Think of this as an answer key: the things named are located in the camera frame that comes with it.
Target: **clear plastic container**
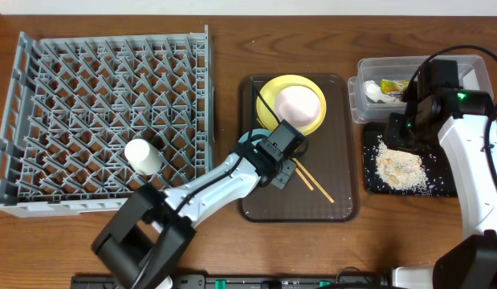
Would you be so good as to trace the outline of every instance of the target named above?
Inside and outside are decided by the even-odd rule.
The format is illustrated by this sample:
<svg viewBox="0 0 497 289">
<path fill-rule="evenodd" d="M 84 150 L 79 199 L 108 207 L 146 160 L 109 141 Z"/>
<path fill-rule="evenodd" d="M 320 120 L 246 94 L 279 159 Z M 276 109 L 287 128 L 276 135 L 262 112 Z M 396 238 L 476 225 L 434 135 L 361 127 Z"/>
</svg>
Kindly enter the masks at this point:
<svg viewBox="0 0 497 289">
<path fill-rule="evenodd" d="M 357 76 L 348 80 L 350 110 L 352 119 L 358 124 L 369 121 L 385 121 L 391 112 L 403 113 L 405 103 L 377 104 L 366 96 L 365 81 L 374 80 L 380 84 L 383 79 L 410 80 L 413 73 L 428 56 L 385 57 L 362 59 L 357 64 Z M 492 87 L 486 64 L 478 55 L 446 55 L 436 59 L 452 59 L 458 63 L 458 79 L 465 89 L 489 92 Z"/>
</svg>

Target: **wood grain surface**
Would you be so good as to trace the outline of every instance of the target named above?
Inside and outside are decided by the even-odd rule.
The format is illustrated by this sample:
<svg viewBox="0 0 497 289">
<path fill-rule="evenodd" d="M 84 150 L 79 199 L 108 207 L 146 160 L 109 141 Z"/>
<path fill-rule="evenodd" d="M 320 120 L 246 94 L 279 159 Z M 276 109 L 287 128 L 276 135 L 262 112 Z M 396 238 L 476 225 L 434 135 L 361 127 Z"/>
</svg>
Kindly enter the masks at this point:
<svg viewBox="0 0 497 289">
<path fill-rule="evenodd" d="M 200 32 L 206 24 L 214 37 L 217 161 L 236 142 L 244 76 L 336 73 L 348 80 L 363 58 L 430 55 L 462 43 L 497 54 L 497 18 L 7 16 L 0 18 L 0 121 L 19 31 L 43 39 Z M 496 95 L 497 65 L 484 59 Z M 354 135 L 360 152 L 361 126 Z M 433 265 L 461 241 L 457 199 L 368 194 L 360 154 L 356 162 L 361 211 L 351 222 L 254 224 L 230 204 L 198 227 L 179 267 L 230 275 L 383 271 Z M 65 288 L 73 275 L 108 273 L 90 246 L 111 216 L 20 219 L 0 212 L 0 287 Z"/>
</svg>

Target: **green connector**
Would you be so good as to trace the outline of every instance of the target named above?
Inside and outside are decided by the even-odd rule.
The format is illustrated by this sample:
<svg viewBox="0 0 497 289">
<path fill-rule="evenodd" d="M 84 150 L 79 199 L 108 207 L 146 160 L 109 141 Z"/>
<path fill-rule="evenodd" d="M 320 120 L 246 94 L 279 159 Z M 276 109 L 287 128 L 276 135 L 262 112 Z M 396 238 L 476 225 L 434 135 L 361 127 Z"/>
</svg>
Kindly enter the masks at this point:
<svg viewBox="0 0 497 289">
<path fill-rule="evenodd" d="M 226 281 L 216 280 L 216 289 L 226 289 Z"/>
</svg>

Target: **gray plastic dish rack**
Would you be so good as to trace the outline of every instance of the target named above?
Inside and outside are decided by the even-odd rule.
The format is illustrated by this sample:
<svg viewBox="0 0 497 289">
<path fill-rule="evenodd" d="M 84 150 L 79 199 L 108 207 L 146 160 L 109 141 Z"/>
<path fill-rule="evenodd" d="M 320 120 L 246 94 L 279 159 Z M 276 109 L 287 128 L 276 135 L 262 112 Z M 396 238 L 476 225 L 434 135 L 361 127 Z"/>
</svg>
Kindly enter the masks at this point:
<svg viewBox="0 0 497 289">
<path fill-rule="evenodd" d="M 36 41 L 20 34 L 0 129 L 0 210 L 19 217 L 118 210 L 213 168 L 212 42 L 205 33 Z M 159 149 L 151 177 L 124 158 Z"/>
</svg>

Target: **black tray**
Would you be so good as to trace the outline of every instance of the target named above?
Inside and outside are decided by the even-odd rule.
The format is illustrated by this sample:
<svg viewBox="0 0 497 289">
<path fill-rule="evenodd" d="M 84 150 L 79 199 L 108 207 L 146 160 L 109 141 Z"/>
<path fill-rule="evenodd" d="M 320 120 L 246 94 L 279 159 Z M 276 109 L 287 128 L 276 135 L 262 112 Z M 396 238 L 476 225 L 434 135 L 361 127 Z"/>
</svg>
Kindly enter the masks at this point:
<svg viewBox="0 0 497 289">
<path fill-rule="evenodd" d="M 278 75 L 257 75 L 261 89 Z M 313 191 L 293 173 L 284 189 L 273 185 L 256 189 L 239 201 L 241 215 L 252 222 L 346 222 L 359 210 L 352 119 L 346 81 L 337 75 L 303 75 L 324 93 L 327 114 L 309 138 L 309 149 L 299 161 L 329 192 L 332 204 L 316 187 Z M 239 136 L 251 126 L 252 89 L 249 78 L 239 85 Z"/>
<path fill-rule="evenodd" d="M 422 150 L 419 156 L 422 158 L 422 164 L 425 166 L 426 177 L 431 185 L 428 193 L 418 192 L 412 189 L 399 190 L 391 189 L 377 175 L 377 151 L 373 147 L 378 148 L 380 141 L 379 136 L 384 135 L 385 124 L 382 123 L 367 123 L 364 126 L 362 135 L 363 144 L 363 166 L 364 166 L 364 184 L 372 193 L 391 193 L 402 195 L 426 195 L 436 197 L 457 197 L 455 189 L 454 177 L 451 173 L 450 164 L 446 158 L 446 154 L 441 148 Z"/>
</svg>

